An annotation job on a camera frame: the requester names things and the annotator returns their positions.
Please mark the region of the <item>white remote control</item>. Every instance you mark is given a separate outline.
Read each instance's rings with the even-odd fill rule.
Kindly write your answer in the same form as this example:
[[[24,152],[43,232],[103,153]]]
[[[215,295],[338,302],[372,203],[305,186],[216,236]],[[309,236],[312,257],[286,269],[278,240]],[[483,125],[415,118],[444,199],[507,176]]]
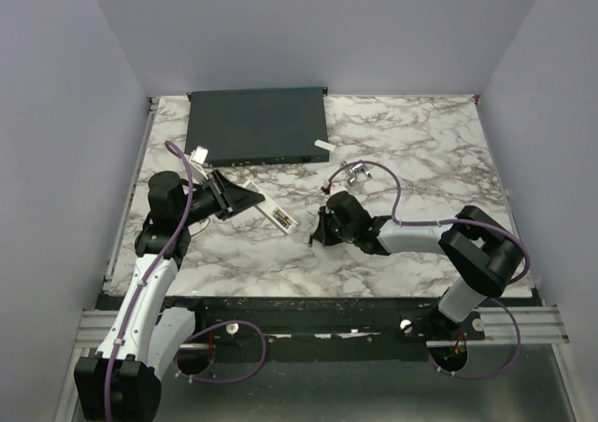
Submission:
[[[265,197],[265,201],[262,202],[261,204],[256,205],[255,207],[257,208],[257,210],[265,217],[267,218],[275,227],[277,227],[281,232],[283,232],[286,235],[291,234],[294,229],[297,227],[297,221],[288,213],[286,212],[282,207],[280,207],[265,191],[263,191],[257,184],[255,184],[253,181],[251,180],[247,180],[244,184],[243,187],[249,190],[254,190],[257,192],[260,192],[264,197]],[[274,217],[274,213],[275,212],[280,212],[282,215],[284,215],[289,222],[289,226],[288,227],[284,227],[282,226]]]

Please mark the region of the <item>white battery cover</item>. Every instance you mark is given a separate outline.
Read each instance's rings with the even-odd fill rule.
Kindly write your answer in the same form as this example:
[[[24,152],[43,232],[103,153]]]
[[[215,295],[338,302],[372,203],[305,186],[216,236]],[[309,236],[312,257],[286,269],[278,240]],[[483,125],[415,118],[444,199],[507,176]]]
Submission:
[[[319,139],[314,142],[314,145],[318,148],[325,149],[329,152],[334,152],[335,148],[336,148],[336,145],[331,144],[329,142],[325,142],[323,140],[319,140]]]

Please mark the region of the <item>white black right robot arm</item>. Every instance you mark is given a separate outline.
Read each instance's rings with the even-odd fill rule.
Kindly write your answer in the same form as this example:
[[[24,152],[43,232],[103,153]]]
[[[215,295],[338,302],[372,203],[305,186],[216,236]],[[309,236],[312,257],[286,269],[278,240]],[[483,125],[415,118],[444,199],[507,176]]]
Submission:
[[[443,254],[459,274],[434,306],[428,321],[443,340],[463,329],[464,321],[490,298],[502,296],[519,267],[528,266],[523,243],[480,208],[468,205],[455,218],[400,221],[371,216],[346,191],[332,195],[318,211],[311,243],[353,245],[368,255]]]

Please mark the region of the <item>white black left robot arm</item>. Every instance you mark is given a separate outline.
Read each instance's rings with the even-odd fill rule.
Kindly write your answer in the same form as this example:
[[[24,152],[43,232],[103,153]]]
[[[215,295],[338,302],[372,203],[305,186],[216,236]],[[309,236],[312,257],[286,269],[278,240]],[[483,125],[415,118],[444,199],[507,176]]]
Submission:
[[[149,213],[135,239],[130,286],[107,336],[74,371],[82,413],[88,421],[151,421],[162,395],[162,378],[184,341],[206,335],[206,318],[193,310],[163,308],[165,294],[187,253],[190,225],[210,217],[226,220],[264,202],[215,170],[199,185],[173,171],[149,180]]]

